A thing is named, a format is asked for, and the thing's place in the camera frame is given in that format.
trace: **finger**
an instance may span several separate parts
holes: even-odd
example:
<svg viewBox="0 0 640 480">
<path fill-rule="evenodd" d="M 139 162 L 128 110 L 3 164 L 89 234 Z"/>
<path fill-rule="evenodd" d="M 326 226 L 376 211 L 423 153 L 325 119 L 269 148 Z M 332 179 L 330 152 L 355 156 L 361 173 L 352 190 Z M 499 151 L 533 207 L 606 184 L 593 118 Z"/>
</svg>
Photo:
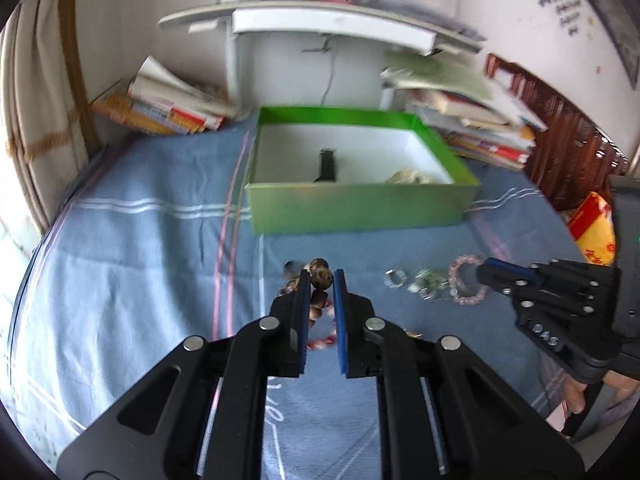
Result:
<svg viewBox="0 0 640 480">
<path fill-rule="evenodd" d="M 603 381 L 605 384 L 608 384 L 617 390 L 635 390 L 638 387 L 638 381 L 625 377 L 613 370 L 606 373 Z"/>
<path fill-rule="evenodd" d="M 564 400 L 566 406 L 572 413 L 581 413 L 586 404 L 584 400 L 584 390 L 586 384 L 579 383 L 571 377 L 567 377 L 564 382 Z"/>
<path fill-rule="evenodd" d="M 615 406 L 623 400 L 627 400 L 638 389 L 638 381 L 625 377 L 614 371 L 609 371 L 604 376 L 603 381 L 612 388 L 616 389 L 616 396 L 611 401 L 611 405 Z"/>
</svg>

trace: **silver ring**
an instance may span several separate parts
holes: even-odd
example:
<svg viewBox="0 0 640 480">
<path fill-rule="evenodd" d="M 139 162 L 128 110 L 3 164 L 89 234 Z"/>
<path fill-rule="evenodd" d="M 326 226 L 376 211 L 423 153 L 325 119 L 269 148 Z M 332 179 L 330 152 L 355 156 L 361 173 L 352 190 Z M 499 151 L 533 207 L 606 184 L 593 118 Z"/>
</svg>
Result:
<svg viewBox="0 0 640 480">
<path fill-rule="evenodd" d="M 406 283 L 406 272 L 402 269 L 389 269 L 385 272 L 385 285 L 389 288 L 399 288 Z"/>
</svg>

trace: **blue bedsheet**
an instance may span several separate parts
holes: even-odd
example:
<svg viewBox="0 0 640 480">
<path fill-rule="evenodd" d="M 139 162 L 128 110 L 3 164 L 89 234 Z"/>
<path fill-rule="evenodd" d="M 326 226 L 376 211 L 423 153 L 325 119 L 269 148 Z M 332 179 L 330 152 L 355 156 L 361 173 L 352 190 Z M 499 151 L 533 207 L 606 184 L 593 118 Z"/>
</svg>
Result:
<svg viewBox="0 0 640 480">
<path fill-rule="evenodd" d="M 317 256 L 380 316 L 430 340 L 460 336 L 545 411 L 538 351 L 507 298 L 424 302 L 383 284 L 389 268 L 444 269 L 460 254 L 579 260 L 523 174 L 471 164 L 482 189 L 458 226 L 255 236 L 242 186 L 254 129 L 252 116 L 218 134 L 133 135 L 78 182 L 31 262 L 11 338 L 15 420 L 47 463 L 182 339 L 233 335 L 268 312 L 284 262 Z M 310 352 L 301 379 L 270 380 L 264 478 L 378 478 L 378 455 L 375 384 L 340 376 L 335 349 Z"/>
</svg>

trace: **stack of books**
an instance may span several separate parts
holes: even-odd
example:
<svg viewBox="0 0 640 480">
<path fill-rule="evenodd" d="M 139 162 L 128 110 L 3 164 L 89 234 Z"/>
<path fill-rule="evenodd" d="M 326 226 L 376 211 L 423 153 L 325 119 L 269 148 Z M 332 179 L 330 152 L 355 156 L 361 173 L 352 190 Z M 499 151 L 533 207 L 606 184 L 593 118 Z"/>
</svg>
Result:
<svg viewBox="0 0 640 480">
<path fill-rule="evenodd" d="M 411 90 L 411 102 L 428 108 L 452 121 L 439 127 L 439 121 L 427 119 L 459 155 L 487 164 L 521 170 L 535 147 L 532 129 L 510 124 L 507 119 L 484 105 L 459 94 L 439 90 Z"/>
<path fill-rule="evenodd" d="M 126 88 L 115 88 L 92 103 L 111 120 L 153 135 L 191 135 L 217 130 L 238 108 L 215 91 L 185 83 L 148 57 Z"/>
<path fill-rule="evenodd" d="M 407 95 L 407 110 L 438 130 L 461 156 L 521 170 L 540 118 L 494 80 L 441 58 L 391 52 L 382 78 Z"/>
</svg>

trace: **white shelf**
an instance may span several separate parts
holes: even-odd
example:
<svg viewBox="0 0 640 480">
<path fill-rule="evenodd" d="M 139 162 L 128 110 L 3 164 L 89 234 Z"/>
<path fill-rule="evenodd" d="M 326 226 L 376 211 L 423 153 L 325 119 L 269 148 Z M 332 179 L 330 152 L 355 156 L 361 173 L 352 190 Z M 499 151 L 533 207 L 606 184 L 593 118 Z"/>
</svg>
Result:
<svg viewBox="0 0 640 480">
<path fill-rule="evenodd" d="M 368 7 L 306 0 L 237 2 L 176 12 L 161 18 L 162 28 L 179 25 L 200 27 L 206 22 L 230 17 L 232 31 L 317 32 L 353 36 L 404 46 L 421 54 L 434 48 L 479 52 L 482 44 L 462 34 L 431 23 Z"/>
</svg>

